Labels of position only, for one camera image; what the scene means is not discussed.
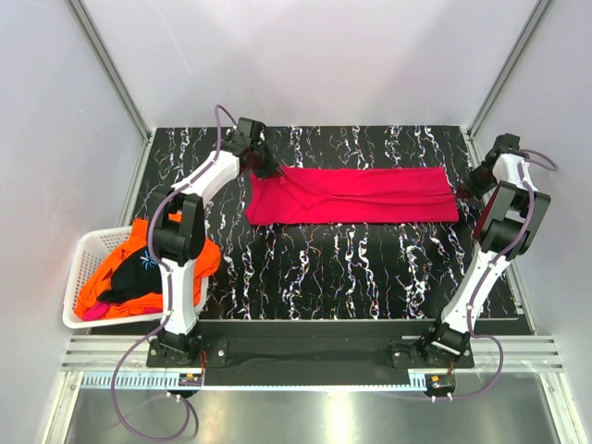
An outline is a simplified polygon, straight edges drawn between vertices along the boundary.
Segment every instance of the folded red fabric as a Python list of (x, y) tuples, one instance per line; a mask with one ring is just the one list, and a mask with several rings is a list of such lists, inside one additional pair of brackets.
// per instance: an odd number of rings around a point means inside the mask
[(282, 171), (280, 178), (251, 175), (246, 216), (252, 225), (459, 220), (444, 168)]

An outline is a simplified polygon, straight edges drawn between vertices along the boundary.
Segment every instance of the black cloth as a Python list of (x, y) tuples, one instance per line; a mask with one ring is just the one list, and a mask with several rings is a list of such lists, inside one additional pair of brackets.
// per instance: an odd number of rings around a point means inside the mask
[(141, 298), (148, 293), (162, 293), (162, 279), (158, 264), (147, 247), (140, 248), (113, 272), (111, 290), (97, 298), (99, 302), (123, 303)]

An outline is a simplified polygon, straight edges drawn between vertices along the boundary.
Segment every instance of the blue logo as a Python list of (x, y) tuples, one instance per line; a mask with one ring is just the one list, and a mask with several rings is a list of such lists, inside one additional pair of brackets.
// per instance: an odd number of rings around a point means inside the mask
[(153, 266), (157, 266), (156, 261), (150, 255), (148, 249), (144, 250), (144, 256), (140, 256), (140, 260), (142, 261), (142, 266), (144, 267), (144, 270), (152, 268)]

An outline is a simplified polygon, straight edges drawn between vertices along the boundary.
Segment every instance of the red cloth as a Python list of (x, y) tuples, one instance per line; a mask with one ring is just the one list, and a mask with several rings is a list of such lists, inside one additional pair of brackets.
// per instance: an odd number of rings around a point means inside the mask
[(444, 168), (282, 170), (281, 178), (251, 175), (251, 224), (459, 220)]

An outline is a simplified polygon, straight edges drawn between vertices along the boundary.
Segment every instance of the reflective metal surface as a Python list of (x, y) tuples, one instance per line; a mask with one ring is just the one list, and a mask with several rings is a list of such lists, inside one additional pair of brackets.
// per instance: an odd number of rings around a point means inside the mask
[[(458, 375), (459, 392), (482, 387)], [(121, 410), (132, 413), (155, 391), (121, 390)], [(175, 442), (186, 443), (558, 443), (536, 376), (504, 374), (489, 393), (470, 401), (432, 404), (409, 393), (204, 391), (191, 398), (199, 415)], [(159, 400), (129, 421), (143, 433), (171, 435), (184, 419), (181, 405)], [(117, 421), (107, 390), (80, 391), (68, 443), (143, 443)]]

